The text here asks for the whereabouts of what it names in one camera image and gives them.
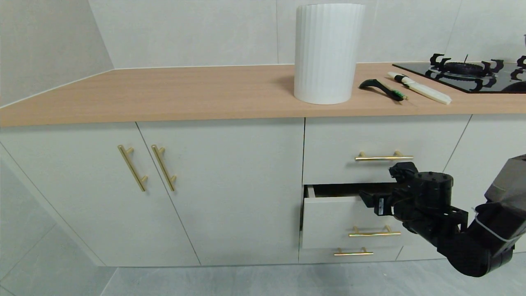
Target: white cylindrical vase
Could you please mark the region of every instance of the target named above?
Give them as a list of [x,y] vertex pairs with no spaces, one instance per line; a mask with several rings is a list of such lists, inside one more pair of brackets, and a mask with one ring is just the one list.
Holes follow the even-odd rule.
[[296,10],[294,96],[312,104],[351,98],[365,6],[315,4]]

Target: wooden countertop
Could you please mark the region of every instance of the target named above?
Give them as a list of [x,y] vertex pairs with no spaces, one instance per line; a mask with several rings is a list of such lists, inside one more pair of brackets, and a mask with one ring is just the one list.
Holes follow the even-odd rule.
[[[391,84],[408,95],[408,101],[398,103],[377,91],[358,89],[365,79],[387,77],[388,71],[407,74],[453,102],[439,104],[396,82]],[[358,64],[352,98],[342,104],[304,103],[293,91],[293,65],[112,70],[4,107],[0,125],[526,113],[524,94],[467,94],[391,63]]]

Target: gold handle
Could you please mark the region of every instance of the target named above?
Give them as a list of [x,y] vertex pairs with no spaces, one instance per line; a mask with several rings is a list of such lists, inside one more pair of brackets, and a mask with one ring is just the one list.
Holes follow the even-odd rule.
[[152,145],[151,149],[154,151],[155,158],[157,158],[157,162],[159,163],[161,167],[161,171],[163,171],[163,175],[166,178],[166,182],[168,182],[168,185],[170,186],[170,190],[175,191],[174,182],[177,178],[176,175],[169,176],[168,170],[166,169],[166,164],[164,163],[163,159],[163,153],[165,151],[164,147],[161,147],[160,149],[157,148],[157,145]]
[[386,225],[384,227],[387,231],[386,232],[359,232],[358,227],[354,226],[353,229],[355,230],[354,233],[349,233],[350,238],[356,238],[360,236],[394,236],[394,235],[402,235],[400,231],[391,231],[391,227],[389,225]]
[[374,255],[374,253],[367,252],[367,249],[365,247],[362,248],[362,252],[342,253],[341,248],[338,248],[338,253],[334,253],[334,256],[360,256],[360,255]]
[[372,156],[367,157],[365,156],[364,151],[360,151],[360,154],[355,157],[355,161],[400,161],[400,160],[412,160],[414,157],[411,155],[402,155],[400,151],[396,150],[394,152],[395,154],[393,156]]
[[144,176],[142,178],[139,178],[139,174],[137,174],[137,170],[135,169],[135,166],[133,165],[132,161],[129,158],[129,155],[131,152],[133,152],[133,147],[126,150],[124,146],[119,145],[117,146],[119,148],[120,153],[122,154],[124,161],[128,165],[128,168],[132,172],[133,177],[135,178],[135,181],[137,181],[137,184],[139,184],[140,190],[142,192],[146,191],[146,187],[144,186],[144,183],[146,183],[146,180],[148,179],[148,176]]

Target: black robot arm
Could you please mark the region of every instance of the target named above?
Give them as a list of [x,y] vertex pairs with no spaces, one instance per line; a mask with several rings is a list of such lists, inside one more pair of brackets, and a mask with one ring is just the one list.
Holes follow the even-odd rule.
[[468,213],[451,206],[453,177],[418,172],[412,162],[397,163],[389,172],[399,188],[390,193],[360,192],[376,215],[394,216],[465,275],[481,277],[511,260],[515,242],[526,228],[526,211],[487,198],[475,208],[476,219],[468,226]]

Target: gas stove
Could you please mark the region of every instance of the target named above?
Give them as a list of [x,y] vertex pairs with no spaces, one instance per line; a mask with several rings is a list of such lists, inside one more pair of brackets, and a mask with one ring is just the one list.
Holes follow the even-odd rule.
[[469,63],[449,60],[451,58],[435,53],[429,63],[397,63],[393,66],[466,93],[526,93],[524,55],[516,63],[505,63],[503,60]]

